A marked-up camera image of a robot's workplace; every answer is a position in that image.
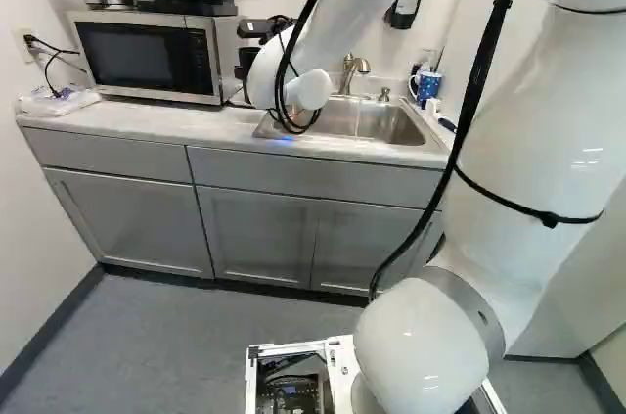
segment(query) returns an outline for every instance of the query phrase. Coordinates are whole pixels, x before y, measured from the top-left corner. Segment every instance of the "countertop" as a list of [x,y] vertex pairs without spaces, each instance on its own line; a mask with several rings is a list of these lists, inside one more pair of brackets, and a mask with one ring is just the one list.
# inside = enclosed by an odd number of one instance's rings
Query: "countertop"
[[60,117],[20,114],[17,123],[22,127],[222,150],[442,169],[449,149],[446,142],[433,133],[430,126],[433,120],[428,121],[426,112],[413,109],[406,100],[396,98],[393,102],[403,104],[423,135],[436,142],[436,153],[421,151],[419,147],[391,146],[354,138],[257,138],[252,133],[265,112],[234,107],[219,109],[103,100]]

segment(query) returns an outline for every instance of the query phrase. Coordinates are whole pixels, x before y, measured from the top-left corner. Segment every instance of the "metal frame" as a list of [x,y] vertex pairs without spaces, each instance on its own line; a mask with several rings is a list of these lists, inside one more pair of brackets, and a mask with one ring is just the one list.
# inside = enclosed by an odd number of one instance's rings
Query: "metal frame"
[[[359,364],[354,355],[352,335],[334,336],[322,341],[311,341],[296,344],[263,344],[251,345],[246,351],[246,411],[245,414],[256,413],[256,372],[258,357],[276,357],[280,355],[296,355],[306,352],[326,354],[331,392],[335,414],[354,414],[352,410],[352,382],[360,373]],[[471,397],[476,410],[480,414],[507,414],[489,379]]]
[[[162,99],[165,101],[182,101],[186,103],[221,105],[221,86],[220,86],[220,70],[217,62],[217,50],[215,48],[215,26],[213,18],[202,16],[185,16],[185,15],[165,15],[140,13],[130,11],[70,11],[67,18],[71,25],[74,39],[78,44],[80,56],[84,65],[87,67],[87,76],[92,86],[102,94],[111,94],[115,96],[129,96],[137,98]],[[214,95],[183,93],[175,91],[165,91],[158,89],[144,88],[127,88],[122,86],[111,86],[98,84],[87,62],[85,50],[76,29],[76,22],[86,23],[119,23],[119,24],[137,24],[137,25],[153,25],[160,27],[176,27],[181,29],[202,29],[206,32],[206,48],[208,52],[208,61],[211,71],[211,82],[213,85]]]

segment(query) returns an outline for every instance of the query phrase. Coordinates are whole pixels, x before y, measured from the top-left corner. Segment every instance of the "floor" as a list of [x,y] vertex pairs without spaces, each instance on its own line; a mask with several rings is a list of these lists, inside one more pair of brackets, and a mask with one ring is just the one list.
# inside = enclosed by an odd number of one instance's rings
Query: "floor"
[[[246,347],[350,333],[360,309],[108,276],[0,414],[244,413]],[[510,414],[601,414],[573,365],[503,362]]]

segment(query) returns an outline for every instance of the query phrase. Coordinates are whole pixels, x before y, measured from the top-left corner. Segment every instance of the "faucet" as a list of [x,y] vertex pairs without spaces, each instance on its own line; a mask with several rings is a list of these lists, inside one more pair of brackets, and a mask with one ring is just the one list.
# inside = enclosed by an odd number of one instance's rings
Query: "faucet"
[[350,52],[348,55],[343,57],[343,73],[341,74],[341,83],[339,84],[338,94],[350,94],[350,83],[352,82],[354,71],[358,71],[361,74],[367,74],[370,72],[370,63],[361,57],[354,57],[352,52]]

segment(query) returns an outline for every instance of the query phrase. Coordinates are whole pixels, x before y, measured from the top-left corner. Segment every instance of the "microwave window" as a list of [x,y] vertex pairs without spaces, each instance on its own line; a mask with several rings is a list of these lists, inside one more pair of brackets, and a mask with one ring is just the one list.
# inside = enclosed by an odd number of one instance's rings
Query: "microwave window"
[[173,82],[165,39],[158,35],[90,32],[89,63],[101,84],[147,81],[161,87]]

